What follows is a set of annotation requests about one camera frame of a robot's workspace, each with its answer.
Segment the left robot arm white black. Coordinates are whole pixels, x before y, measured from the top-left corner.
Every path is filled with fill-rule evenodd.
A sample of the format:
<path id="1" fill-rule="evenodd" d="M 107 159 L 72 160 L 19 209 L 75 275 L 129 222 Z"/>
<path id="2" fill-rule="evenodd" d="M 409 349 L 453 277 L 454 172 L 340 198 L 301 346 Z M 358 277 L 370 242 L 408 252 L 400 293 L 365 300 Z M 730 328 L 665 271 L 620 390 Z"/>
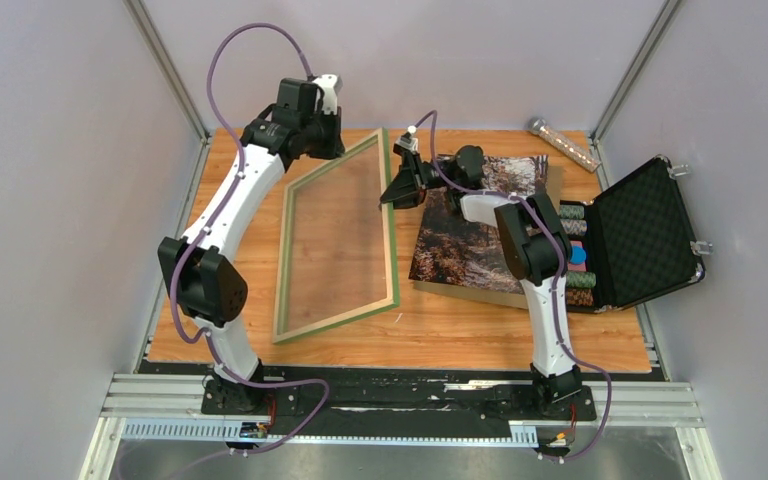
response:
<path id="1" fill-rule="evenodd" d="M 245 329 L 248 285 L 234 266 L 240 242 L 267 194 L 302 156 L 342 156 L 342 80 L 323 74 L 285 78 L 277 99 L 243 130 L 235 160 L 198 218 L 179 238 L 164 238 L 158 259 L 173 324 L 188 344 L 205 339 L 214 359 L 214 399 L 243 413 L 265 403 L 263 365 Z"/>

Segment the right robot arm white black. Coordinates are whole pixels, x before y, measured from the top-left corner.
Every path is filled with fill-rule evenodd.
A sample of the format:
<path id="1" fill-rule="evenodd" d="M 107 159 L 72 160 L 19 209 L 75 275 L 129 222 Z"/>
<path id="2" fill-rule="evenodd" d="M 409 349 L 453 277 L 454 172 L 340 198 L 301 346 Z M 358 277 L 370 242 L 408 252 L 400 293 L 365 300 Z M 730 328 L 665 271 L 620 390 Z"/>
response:
<path id="1" fill-rule="evenodd" d="M 566 339 L 564 298 L 571 244 L 550 197 L 524 197 L 487 187 L 484 152 L 467 145 L 444 162 L 425 161 L 415 147 L 396 145 L 401 164 L 380 201 L 396 209 L 421 205 L 428 191 L 443 189 L 455 215 L 496 229 L 505 263 L 519 281 L 533 335 L 532 385 L 526 396 L 537 413 L 577 414 L 581 370 Z"/>

